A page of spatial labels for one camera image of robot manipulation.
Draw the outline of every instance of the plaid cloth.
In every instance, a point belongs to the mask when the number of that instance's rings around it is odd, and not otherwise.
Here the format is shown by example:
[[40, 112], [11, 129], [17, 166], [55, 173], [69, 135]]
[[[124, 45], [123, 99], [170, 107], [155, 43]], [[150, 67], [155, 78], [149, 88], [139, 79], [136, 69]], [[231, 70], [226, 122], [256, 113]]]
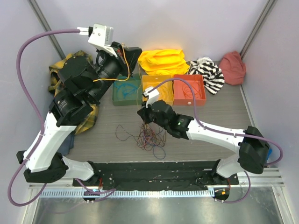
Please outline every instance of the plaid cloth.
[[[65, 59], [51, 65], [49, 67], [50, 75], [51, 75], [51, 85], [48, 87], [48, 91], [54, 94], [54, 96], [56, 96], [56, 94], [58, 94], [61, 90], [64, 89], [64, 84], [60, 81], [58, 77], [58, 71], [61, 68], [63, 68], [65, 61], [73, 56], [85, 56], [88, 62], [91, 65], [93, 65], [92, 56], [81, 50], [75, 54], [69, 54]], [[84, 118], [84, 120], [77, 126], [77, 128], [75, 129], [75, 134], [80, 134], [95, 125], [95, 122], [97, 121], [97, 117], [99, 114], [99, 106], [98, 105], [90, 105], [90, 106], [93, 108], [93, 111], [90, 114], [88, 114]]]

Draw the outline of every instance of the orange bin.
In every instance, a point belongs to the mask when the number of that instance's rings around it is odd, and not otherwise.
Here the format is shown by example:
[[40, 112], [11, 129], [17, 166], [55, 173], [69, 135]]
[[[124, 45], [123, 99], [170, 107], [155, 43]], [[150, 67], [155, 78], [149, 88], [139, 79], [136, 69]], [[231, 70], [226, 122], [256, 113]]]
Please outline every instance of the orange bin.
[[[171, 78], [171, 75], [164, 76], [142, 76], [142, 90], [144, 91], [148, 87], [155, 87], [166, 79]], [[158, 91], [160, 93], [159, 100], [164, 100], [167, 104], [173, 105], [173, 87], [172, 81], [164, 83], [160, 87], [158, 87]]]
[[[174, 78], [181, 78], [187, 81], [195, 93], [196, 106], [203, 106], [206, 103], [206, 93], [202, 75], [174, 75]], [[175, 80], [173, 84], [174, 100], [173, 105], [193, 105], [193, 97], [190, 88], [182, 81]]]

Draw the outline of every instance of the red cloth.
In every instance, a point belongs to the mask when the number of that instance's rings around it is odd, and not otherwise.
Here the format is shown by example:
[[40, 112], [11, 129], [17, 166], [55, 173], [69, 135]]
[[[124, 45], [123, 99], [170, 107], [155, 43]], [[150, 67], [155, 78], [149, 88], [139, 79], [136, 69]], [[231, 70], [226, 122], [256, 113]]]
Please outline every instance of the red cloth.
[[237, 51], [226, 54], [222, 58], [219, 68], [221, 68], [227, 84], [240, 85], [243, 83], [246, 66]]

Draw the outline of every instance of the wall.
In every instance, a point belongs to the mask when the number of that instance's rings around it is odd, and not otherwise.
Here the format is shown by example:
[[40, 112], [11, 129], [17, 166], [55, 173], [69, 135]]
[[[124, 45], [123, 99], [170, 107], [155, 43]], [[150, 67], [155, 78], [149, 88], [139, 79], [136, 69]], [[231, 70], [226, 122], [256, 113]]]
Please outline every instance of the wall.
[[[245, 56], [243, 85], [253, 119], [263, 135], [280, 143], [278, 164], [296, 213], [299, 212], [299, 1], [276, 3]], [[273, 148], [272, 159], [278, 157]]]
[[[52, 29], [114, 27], [114, 40], [143, 50], [183, 49], [187, 60], [241, 51], [267, 0], [37, 0]], [[66, 54], [93, 53], [87, 37], [57, 38]]]
[[[16, 152], [26, 150], [37, 135], [40, 125], [18, 82], [15, 59], [19, 47], [31, 36], [43, 32], [25, 0], [2, 1], [0, 7], [0, 217], [3, 224], [21, 223], [24, 208], [14, 207], [7, 198], [7, 186], [18, 167]], [[59, 57], [48, 38], [25, 49], [21, 70], [25, 84], [38, 108], [46, 115], [51, 96], [48, 66]], [[16, 201], [25, 202], [28, 184], [22, 174], [13, 187]]]

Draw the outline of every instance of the gray table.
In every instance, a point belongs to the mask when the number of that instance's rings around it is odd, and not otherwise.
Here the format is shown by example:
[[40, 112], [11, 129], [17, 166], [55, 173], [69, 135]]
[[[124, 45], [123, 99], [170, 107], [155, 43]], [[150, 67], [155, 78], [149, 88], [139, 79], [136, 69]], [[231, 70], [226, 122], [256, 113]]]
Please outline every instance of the gray table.
[[[110, 162], [110, 161], [158, 161], [152, 152], [146, 152], [136, 146], [133, 139], [125, 142], [115, 137], [116, 127], [121, 124], [129, 133], [138, 135], [141, 118], [137, 115], [139, 107], [119, 106], [112, 104], [112, 88], [102, 98], [99, 117], [96, 125], [75, 137], [74, 148], [67, 156], [78, 161]], [[215, 95], [206, 91], [205, 106], [198, 107], [199, 118], [207, 123], [246, 129], [250, 125], [249, 117], [239, 86], [225, 84]], [[194, 116], [192, 106], [173, 106], [177, 113]], [[202, 141], [176, 139], [167, 136], [164, 147], [164, 161], [217, 160], [232, 155], [232, 152]]]

